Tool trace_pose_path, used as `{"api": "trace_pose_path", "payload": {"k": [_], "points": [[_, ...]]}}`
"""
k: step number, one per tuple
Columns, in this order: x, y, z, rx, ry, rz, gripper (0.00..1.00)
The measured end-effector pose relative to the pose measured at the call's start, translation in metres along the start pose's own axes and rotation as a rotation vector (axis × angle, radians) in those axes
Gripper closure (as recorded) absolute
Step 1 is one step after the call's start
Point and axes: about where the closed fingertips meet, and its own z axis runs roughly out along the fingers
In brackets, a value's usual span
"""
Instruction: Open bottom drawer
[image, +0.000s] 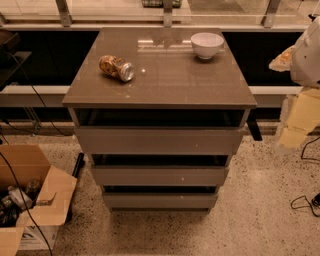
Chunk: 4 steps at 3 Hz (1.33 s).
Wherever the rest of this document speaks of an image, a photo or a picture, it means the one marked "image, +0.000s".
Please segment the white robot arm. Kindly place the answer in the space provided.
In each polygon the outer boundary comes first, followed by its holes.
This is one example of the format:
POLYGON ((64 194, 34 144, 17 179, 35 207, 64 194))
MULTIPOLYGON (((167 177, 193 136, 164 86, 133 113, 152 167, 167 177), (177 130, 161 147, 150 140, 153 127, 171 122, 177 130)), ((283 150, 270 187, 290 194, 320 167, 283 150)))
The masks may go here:
POLYGON ((298 148, 320 125, 320 17, 314 18, 294 45, 269 64, 274 71, 290 72, 291 80, 302 87, 293 97, 288 117, 280 130, 277 145, 284 150, 298 148))

